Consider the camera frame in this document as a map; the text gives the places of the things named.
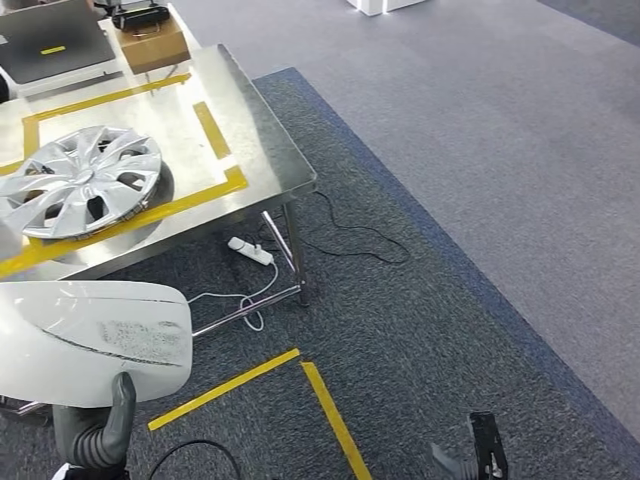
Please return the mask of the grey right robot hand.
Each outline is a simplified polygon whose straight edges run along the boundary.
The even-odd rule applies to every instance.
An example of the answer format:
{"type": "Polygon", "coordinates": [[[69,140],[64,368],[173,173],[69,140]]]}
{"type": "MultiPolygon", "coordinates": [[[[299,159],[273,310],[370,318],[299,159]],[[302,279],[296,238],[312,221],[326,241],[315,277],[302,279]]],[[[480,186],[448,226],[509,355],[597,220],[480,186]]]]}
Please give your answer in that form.
{"type": "Polygon", "coordinates": [[[437,444],[430,444],[431,455],[434,463],[452,479],[478,480],[478,470],[476,461],[459,460],[448,456],[437,444]]]}

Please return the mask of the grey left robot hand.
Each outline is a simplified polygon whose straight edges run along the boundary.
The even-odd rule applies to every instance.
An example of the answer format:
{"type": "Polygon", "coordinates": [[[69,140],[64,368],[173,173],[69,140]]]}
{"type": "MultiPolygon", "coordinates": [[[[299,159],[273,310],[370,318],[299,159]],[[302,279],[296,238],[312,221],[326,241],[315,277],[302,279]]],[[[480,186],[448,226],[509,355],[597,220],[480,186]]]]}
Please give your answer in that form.
{"type": "Polygon", "coordinates": [[[134,382],[127,373],[112,384],[112,405],[105,408],[52,408],[56,445],[73,466],[106,469],[125,460],[137,404],[134,382]]]}

